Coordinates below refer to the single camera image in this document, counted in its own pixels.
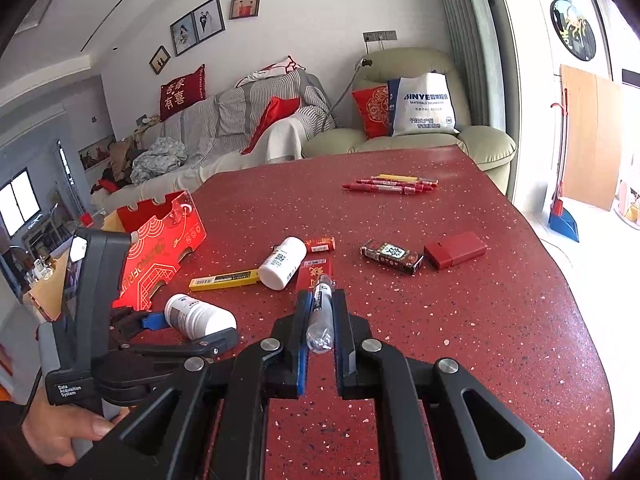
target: blue dustpan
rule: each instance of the blue dustpan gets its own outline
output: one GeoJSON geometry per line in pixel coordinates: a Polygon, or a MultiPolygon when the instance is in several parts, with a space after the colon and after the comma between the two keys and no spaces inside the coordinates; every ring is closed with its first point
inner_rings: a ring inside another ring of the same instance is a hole
{"type": "Polygon", "coordinates": [[[574,217],[571,216],[571,213],[564,208],[562,208],[562,215],[554,215],[553,213],[549,215],[549,227],[556,233],[571,238],[575,242],[580,242],[578,224],[575,222],[574,217]]]}

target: beige leather armchair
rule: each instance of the beige leather armchair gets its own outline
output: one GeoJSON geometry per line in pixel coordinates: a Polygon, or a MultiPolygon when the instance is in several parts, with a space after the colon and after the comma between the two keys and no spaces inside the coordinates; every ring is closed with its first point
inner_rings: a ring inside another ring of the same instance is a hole
{"type": "Polygon", "coordinates": [[[354,90],[375,88],[389,79],[418,77],[434,70],[444,74],[456,113],[455,127],[460,134],[413,134],[367,140],[361,130],[338,128],[318,134],[307,142],[302,148],[305,158],[456,144],[494,181],[501,192],[506,193],[510,162],[515,156],[516,144],[500,130],[488,126],[472,126],[465,89],[449,56],[428,48],[393,48],[374,52],[367,57],[373,61],[373,65],[360,70],[353,84],[354,90]]]}

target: metal screw head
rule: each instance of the metal screw head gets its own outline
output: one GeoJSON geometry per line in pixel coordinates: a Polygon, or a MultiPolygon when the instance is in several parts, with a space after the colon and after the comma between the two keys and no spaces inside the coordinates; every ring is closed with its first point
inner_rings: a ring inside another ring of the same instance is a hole
{"type": "Polygon", "coordinates": [[[265,352],[273,352],[280,348],[280,342],[274,337],[268,337],[260,341],[260,348],[265,352]]]}
{"type": "Polygon", "coordinates": [[[446,358],[438,361],[438,368],[446,374],[454,374],[458,371],[460,366],[458,365],[458,362],[453,359],[446,358]]]}
{"type": "Polygon", "coordinates": [[[362,342],[362,349],[365,352],[380,352],[382,350],[382,343],[377,339],[365,339],[362,342]]]}
{"type": "Polygon", "coordinates": [[[204,368],[204,360],[201,357],[189,357],[184,362],[184,367],[190,372],[199,372],[204,368]]]}

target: electrical outlet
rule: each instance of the electrical outlet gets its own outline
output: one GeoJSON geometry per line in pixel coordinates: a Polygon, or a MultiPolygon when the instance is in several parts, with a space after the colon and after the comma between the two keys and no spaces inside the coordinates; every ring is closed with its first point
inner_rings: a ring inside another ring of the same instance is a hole
{"type": "Polygon", "coordinates": [[[366,43],[371,43],[372,41],[380,41],[385,39],[385,31],[377,30],[375,32],[363,32],[364,41],[366,43]]]}
{"type": "Polygon", "coordinates": [[[373,41],[397,41],[398,35],[394,30],[376,30],[375,32],[363,32],[364,41],[372,43],[373,41]]]}

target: yellow marker pen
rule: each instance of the yellow marker pen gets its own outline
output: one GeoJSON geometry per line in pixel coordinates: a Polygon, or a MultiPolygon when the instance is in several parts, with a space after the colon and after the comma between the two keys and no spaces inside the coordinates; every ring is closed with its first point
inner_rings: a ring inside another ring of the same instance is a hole
{"type": "Polygon", "coordinates": [[[429,184],[433,184],[434,186],[438,185],[437,178],[425,178],[423,176],[402,176],[402,175],[388,175],[388,174],[380,174],[379,176],[373,176],[372,178],[380,179],[380,180],[393,180],[395,182],[428,182],[429,184]]]}

